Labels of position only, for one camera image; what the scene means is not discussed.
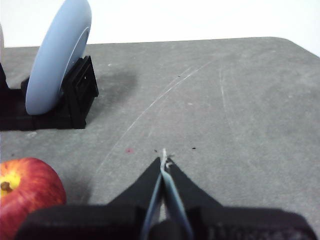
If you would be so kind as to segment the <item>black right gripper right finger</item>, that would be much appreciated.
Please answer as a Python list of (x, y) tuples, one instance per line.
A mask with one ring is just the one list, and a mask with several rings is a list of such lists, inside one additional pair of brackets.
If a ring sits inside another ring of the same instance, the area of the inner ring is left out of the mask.
[(300, 214), (280, 208), (226, 206), (196, 185), (168, 159), (172, 177), (196, 240), (315, 240), (317, 236)]

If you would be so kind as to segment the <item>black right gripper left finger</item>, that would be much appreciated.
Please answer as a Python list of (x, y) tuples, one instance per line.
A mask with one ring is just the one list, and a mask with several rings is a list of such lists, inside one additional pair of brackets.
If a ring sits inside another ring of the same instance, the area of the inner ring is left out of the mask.
[(107, 204), (57, 205), (30, 213), (17, 240), (137, 240), (160, 175), (157, 157)]

